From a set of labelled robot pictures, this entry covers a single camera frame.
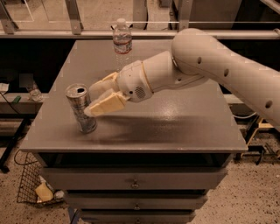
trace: gray table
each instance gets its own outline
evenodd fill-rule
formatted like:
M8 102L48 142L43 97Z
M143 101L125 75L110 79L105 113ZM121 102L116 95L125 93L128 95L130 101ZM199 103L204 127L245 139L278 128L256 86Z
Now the gray table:
M133 60L169 50L170 43L134 40ZM65 190L85 221L186 223L226 175L233 153L247 146L211 80L129 102L98 117L94 132L80 133L64 91L76 82L89 87L114 72L112 47L110 40L75 43L21 150L36 156L45 167L42 175Z

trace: drawer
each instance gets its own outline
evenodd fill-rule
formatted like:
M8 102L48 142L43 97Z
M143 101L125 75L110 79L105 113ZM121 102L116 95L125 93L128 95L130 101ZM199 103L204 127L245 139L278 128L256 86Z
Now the drawer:
M52 168L67 167L219 167L230 154L220 153L39 153Z
M189 211L81 211L80 217L93 223L180 223L193 220L195 212Z
M79 209L182 209L195 210L207 201L206 195L176 193L70 193L65 200Z
M225 168L44 168L41 175L54 189L149 190L213 189L226 176Z

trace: tabletop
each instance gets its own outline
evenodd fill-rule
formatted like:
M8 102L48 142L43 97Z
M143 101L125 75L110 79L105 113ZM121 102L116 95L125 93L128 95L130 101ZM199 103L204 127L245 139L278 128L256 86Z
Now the tabletop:
M133 40L132 59L144 60L170 47L170 40ZM115 70L112 40L77 40L21 150L236 153L247 149L219 85L212 80L128 102L122 111L97 117L95 131L79 132L65 89L73 83L89 88Z

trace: drawer handle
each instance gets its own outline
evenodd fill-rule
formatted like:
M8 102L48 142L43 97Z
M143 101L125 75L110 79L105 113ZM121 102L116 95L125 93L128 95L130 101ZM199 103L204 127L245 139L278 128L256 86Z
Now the drawer handle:
M139 211L140 210L140 206L138 204L135 204L134 210Z
M133 188L133 189L139 188L139 184L137 183L136 179L134 180L133 184L131 185L131 188Z

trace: bottle cap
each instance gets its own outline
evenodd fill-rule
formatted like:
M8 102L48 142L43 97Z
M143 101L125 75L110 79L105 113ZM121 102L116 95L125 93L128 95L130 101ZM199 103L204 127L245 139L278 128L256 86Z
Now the bottle cap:
M123 25L125 25L125 23L126 23L125 18L118 18L116 20L116 24L119 26L123 26Z

